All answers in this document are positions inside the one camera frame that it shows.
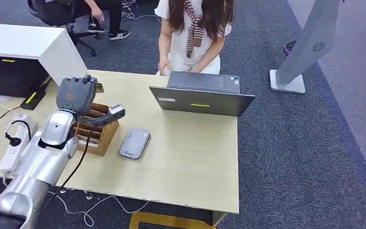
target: light wood desk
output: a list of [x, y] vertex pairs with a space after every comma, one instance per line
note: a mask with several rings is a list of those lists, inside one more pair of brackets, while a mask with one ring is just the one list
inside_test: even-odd
[[[162, 110], [148, 87], [166, 86], [166, 77], [103, 71], [90, 74], [103, 83], [105, 90], [96, 95], [95, 102], [121, 103], [126, 116], [119, 120], [120, 127], [106, 155], [87, 154], [67, 187], [212, 210], [215, 225], [227, 213], [239, 213], [236, 117]], [[41, 115], [57, 109], [57, 89], [52, 83], [35, 111], [16, 112], [31, 114], [43, 127], [47, 117]], [[4, 105], [14, 108], [21, 102], [10, 99]], [[134, 127], [152, 135], [138, 160], [118, 153], [127, 131]], [[3, 130], [0, 127], [0, 160], [8, 146]], [[68, 163], [59, 185], [80, 157], [81, 152], [77, 152]]]

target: laptop keyboard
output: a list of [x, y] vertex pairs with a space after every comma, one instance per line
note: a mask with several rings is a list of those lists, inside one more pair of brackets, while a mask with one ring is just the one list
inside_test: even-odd
[[189, 87], [189, 86], [177, 86], [177, 85], [173, 85], [172, 87], [177, 89], [188, 89], [188, 90], [207, 91], [207, 92], [223, 92], [233, 94], [238, 93], [236, 90], [227, 90], [227, 89], [214, 89], [214, 88]]

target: black sneaker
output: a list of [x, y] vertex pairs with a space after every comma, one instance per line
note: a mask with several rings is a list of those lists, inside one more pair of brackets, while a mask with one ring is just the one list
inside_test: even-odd
[[88, 32], [105, 32], [104, 28], [99, 24], [88, 24]]
[[109, 33], [109, 40], [114, 41], [114, 40], [124, 39], [124, 38], [128, 37], [129, 35], [130, 35], [129, 31], [119, 30], [119, 32], [117, 34]]

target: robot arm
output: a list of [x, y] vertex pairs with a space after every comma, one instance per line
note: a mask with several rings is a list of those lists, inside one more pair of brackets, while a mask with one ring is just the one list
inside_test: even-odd
[[109, 108], [104, 117], [83, 117], [90, 111], [96, 83], [90, 75], [63, 79], [57, 94], [59, 110], [32, 137], [20, 155], [15, 178], [0, 194], [0, 229], [34, 228], [47, 192], [76, 152], [79, 140], [71, 131], [76, 122], [101, 126], [124, 117], [121, 105]]

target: white power strip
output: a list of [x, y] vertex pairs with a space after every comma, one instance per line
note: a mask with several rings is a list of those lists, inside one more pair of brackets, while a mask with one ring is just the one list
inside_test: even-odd
[[[23, 114], [21, 116], [16, 116], [13, 121], [15, 120], [23, 120], [27, 124], [29, 124], [31, 136], [33, 137], [37, 127], [37, 123], [32, 118], [30, 118], [30, 116], [28, 116], [27, 114]], [[18, 125], [19, 127], [16, 131], [16, 134], [12, 137], [20, 138], [21, 143], [18, 146], [9, 145], [5, 155], [0, 161], [0, 171], [3, 172], [11, 172], [16, 169], [16, 166], [19, 162], [19, 155], [29, 143], [29, 131], [27, 129], [27, 126], [23, 123], [16, 123], [16, 125]]]

